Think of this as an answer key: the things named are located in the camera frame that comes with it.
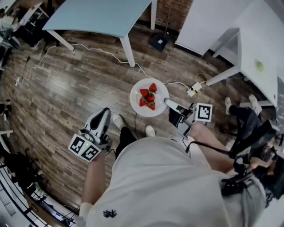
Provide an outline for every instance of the black logo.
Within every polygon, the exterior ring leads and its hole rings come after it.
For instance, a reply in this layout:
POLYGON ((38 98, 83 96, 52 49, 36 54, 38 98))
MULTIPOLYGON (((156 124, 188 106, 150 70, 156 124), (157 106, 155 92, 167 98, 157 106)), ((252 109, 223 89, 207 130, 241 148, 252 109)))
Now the black logo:
POLYGON ((96 148, 90 145, 88 149, 85 150, 83 154, 81 154, 81 156, 90 161, 98 152, 99 151, 96 148))
POLYGON ((72 151, 74 151, 76 154, 79 153, 80 149, 83 147, 84 145, 84 140, 82 140, 80 137, 76 137, 76 139, 74 139, 72 146, 70 147, 70 149, 72 151))
POLYGON ((106 217, 106 218, 108 218, 108 217, 114 218, 116 215, 117 215, 117 213, 114 210, 111 210, 111 211, 106 210, 106 211, 103 212, 103 216, 106 217))
POLYGON ((198 111, 198 119, 209 120, 210 119, 210 111, 211 111, 210 106, 200 105, 199 111, 198 111))

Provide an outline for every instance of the strawberry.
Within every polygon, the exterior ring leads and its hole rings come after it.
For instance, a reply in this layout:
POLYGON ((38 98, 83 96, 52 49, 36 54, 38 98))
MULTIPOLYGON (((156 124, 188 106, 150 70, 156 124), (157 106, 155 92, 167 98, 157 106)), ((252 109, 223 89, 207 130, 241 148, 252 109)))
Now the strawberry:
POLYGON ((146 106, 147 104, 148 103, 143 98, 140 99, 139 106, 146 106))
POLYGON ((143 97, 146 97, 149 94, 149 90, 148 89, 140 89, 140 93, 143 97))
POLYGON ((156 108, 155 102, 152 102, 151 104, 149 103, 149 104, 148 104, 148 107, 149 107, 151 110, 155 110, 155 108, 156 108))
POLYGON ((151 86, 149 87, 149 90, 150 90, 150 91, 153 91, 153 92, 157 92, 157 86, 156 86, 156 84, 152 83, 151 86))
POLYGON ((148 102, 154 102, 155 101, 155 96, 153 94, 150 94, 146 97, 148 102))

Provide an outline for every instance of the light blue table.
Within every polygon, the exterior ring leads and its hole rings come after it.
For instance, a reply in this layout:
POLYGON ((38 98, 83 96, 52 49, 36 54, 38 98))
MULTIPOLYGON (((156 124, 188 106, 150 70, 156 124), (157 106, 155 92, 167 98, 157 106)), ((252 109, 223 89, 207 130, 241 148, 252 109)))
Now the light blue table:
POLYGON ((155 29, 157 0, 66 0, 43 27, 71 51, 54 30, 89 31, 120 38, 131 67, 135 66, 128 33, 152 3, 151 29, 155 29))

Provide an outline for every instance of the white sneaker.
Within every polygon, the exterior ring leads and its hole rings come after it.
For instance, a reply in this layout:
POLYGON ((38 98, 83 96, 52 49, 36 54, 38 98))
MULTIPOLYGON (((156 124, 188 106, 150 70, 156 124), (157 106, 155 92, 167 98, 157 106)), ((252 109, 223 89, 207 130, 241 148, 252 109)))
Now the white sneaker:
POLYGON ((257 98, 256 98, 253 94, 250 94, 248 98, 249 98, 250 103, 252 104, 251 109, 252 109, 252 110, 256 113, 256 115, 258 116, 258 115, 261 113, 262 108, 261 108, 261 106, 258 104, 257 98))
POLYGON ((122 117, 119 114, 114 113, 112 115, 112 121, 121 130, 125 125, 122 117))
POLYGON ((156 136, 154 128, 152 126, 150 126, 150 125, 147 125, 145 131, 146 131, 146 136, 147 137, 155 137, 156 136))
POLYGON ((231 99, 229 97, 226 97, 225 99, 225 105, 226 105, 226 114, 230 115, 229 109, 232 105, 231 99))

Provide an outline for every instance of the white power adapter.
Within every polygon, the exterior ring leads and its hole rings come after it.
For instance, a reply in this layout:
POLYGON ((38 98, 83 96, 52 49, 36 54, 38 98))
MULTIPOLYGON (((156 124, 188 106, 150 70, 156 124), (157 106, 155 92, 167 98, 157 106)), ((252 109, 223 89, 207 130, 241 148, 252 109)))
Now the white power adapter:
POLYGON ((21 83, 21 78, 18 77, 17 80, 15 81, 15 86, 19 86, 21 83))
POLYGON ((193 97, 195 94, 198 93, 198 91, 202 88, 201 84, 199 82, 196 82, 190 90, 187 91, 187 94, 190 97, 193 97))

